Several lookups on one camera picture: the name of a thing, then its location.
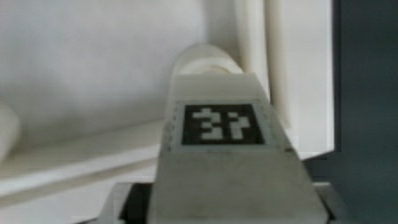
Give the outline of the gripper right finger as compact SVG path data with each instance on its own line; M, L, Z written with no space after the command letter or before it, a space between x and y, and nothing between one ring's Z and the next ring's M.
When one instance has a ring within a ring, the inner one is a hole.
M329 212L328 224L356 224L356 218L351 215L333 184L329 182L317 182L315 189Z

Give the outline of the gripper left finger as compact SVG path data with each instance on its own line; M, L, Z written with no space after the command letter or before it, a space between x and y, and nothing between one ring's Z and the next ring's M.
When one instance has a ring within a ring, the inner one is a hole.
M75 224L148 224L150 182L118 183L97 218Z

